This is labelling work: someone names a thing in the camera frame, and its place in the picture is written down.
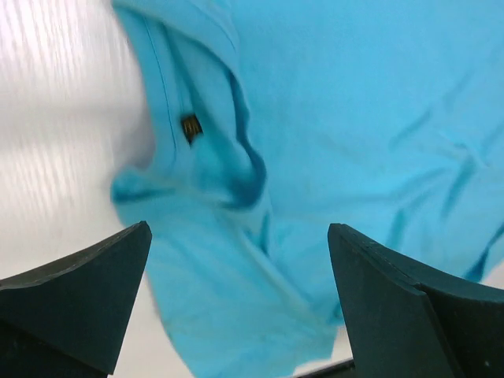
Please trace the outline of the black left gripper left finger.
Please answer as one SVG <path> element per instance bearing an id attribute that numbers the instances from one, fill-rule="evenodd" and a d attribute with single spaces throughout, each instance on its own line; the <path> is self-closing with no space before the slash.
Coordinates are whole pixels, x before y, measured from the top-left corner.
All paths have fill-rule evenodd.
<path id="1" fill-rule="evenodd" d="M 3 377 L 114 373 L 151 244 L 137 224 L 1 281 Z"/>

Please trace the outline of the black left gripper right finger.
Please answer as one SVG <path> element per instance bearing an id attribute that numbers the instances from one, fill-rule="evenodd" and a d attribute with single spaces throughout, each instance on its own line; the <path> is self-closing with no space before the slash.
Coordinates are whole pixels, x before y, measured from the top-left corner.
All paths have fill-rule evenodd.
<path id="1" fill-rule="evenodd" d="M 501 377 L 503 291 L 331 224 L 328 246 L 359 377 Z"/>

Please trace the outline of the turquoise t shirt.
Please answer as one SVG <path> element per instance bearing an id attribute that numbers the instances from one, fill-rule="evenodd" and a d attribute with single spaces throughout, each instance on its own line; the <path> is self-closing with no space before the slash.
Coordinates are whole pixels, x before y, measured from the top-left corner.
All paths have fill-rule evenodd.
<path id="1" fill-rule="evenodd" d="M 503 259 L 500 1 L 115 1 L 154 132 L 111 196 L 196 377 L 289 376 L 343 313 L 348 224 L 480 281 Z"/>

